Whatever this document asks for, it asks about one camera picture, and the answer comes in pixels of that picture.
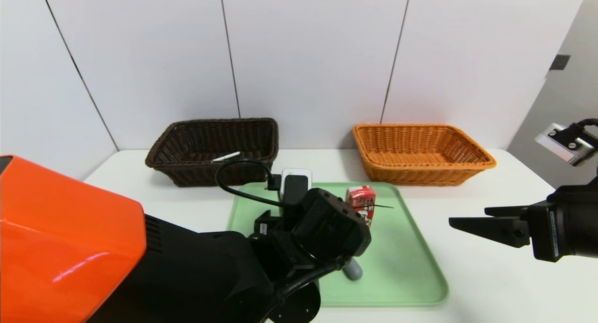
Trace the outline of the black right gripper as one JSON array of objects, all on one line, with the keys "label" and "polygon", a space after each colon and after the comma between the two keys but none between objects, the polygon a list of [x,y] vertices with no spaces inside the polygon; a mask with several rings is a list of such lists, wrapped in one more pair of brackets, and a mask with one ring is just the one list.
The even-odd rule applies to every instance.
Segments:
[{"label": "black right gripper", "polygon": [[[531,237],[534,257],[556,263],[565,256],[598,257],[597,208],[594,193],[553,193],[530,207],[484,209],[495,218],[449,218],[448,222],[453,229],[513,248],[530,245]],[[528,223],[519,219],[526,216]]]}]

